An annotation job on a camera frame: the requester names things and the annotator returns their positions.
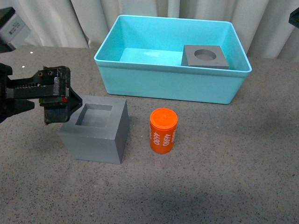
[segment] orange can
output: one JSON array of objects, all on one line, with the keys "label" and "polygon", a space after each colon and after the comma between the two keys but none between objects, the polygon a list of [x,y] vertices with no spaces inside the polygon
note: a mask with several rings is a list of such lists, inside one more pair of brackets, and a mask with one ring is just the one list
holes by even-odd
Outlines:
[{"label": "orange can", "polygon": [[168,108],[155,109],[150,117],[150,147],[156,153],[164,154],[172,150],[176,128],[177,114]]}]

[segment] curtain fold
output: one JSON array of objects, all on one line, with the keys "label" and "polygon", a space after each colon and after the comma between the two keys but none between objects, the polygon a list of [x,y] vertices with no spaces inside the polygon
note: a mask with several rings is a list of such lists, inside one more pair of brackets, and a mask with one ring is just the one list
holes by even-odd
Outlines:
[{"label": "curtain fold", "polygon": [[248,56],[299,61],[299,0],[2,0],[31,29],[25,44],[98,48],[120,14],[230,21]]}]

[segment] speckled gray surface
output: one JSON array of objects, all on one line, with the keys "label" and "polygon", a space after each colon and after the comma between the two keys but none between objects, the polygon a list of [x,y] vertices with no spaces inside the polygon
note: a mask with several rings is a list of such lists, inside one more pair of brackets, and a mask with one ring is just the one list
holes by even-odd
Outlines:
[{"label": "speckled gray surface", "polygon": [[[95,53],[23,47],[0,62],[13,67],[12,78],[65,65],[75,92],[109,96]],[[61,124],[45,126],[39,105],[6,119],[0,223],[299,223],[299,63],[250,61],[253,72],[229,105],[111,96],[128,102],[121,165],[74,160],[57,135]],[[179,116],[164,155],[149,147],[158,107]]]}]

